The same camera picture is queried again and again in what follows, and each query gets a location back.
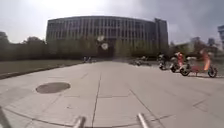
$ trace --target red scooter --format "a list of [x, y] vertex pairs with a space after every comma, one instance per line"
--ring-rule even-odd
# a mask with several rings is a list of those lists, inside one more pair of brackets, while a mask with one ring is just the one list
[[207, 52], [205, 52], [205, 50], [202, 50], [200, 53], [202, 54], [204, 59], [204, 67], [190, 64], [190, 62], [192, 60], [195, 60], [195, 58], [188, 57], [188, 63], [180, 68], [181, 75], [188, 76], [191, 72], [195, 72], [197, 76], [197, 74], [200, 72], [207, 72], [209, 77], [215, 78], [218, 74], [218, 71], [214, 66], [211, 65], [209, 55], [207, 54]]

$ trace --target paved ground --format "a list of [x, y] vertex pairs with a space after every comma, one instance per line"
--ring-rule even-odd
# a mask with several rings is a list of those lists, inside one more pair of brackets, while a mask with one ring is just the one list
[[[67, 82], [71, 88], [36, 92], [50, 82]], [[90, 127], [139, 128], [136, 115], [144, 113], [153, 128], [223, 128], [223, 101], [222, 78], [101, 62], [0, 80], [0, 123], [5, 128], [65, 128], [82, 115]]]

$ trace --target large modern building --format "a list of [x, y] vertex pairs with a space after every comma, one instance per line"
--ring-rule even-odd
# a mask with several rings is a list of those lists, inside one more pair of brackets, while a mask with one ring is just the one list
[[48, 21], [46, 40], [79, 39], [104, 36], [109, 44], [148, 43], [154, 52], [168, 51], [167, 22], [160, 19], [146, 21], [114, 16], [81, 16]]
[[224, 49], [224, 25], [218, 27], [220, 38], [222, 40], [222, 47]]

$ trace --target grass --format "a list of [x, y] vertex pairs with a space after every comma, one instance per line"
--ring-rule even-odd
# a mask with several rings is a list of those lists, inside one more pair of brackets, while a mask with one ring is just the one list
[[0, 62], [0, 75], [79, 64], [79, 60], [26, 60]]

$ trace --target sky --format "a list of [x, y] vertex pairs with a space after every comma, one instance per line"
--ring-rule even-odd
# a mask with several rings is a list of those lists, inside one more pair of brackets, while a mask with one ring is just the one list
[[29, 36], [45, 38], [47, 20], [109, 15], [168, 22], [169, 40], [184, 43], [199, 36], [219, 39], [224, 0], [0, 0], [0, 31], [13, 43]]

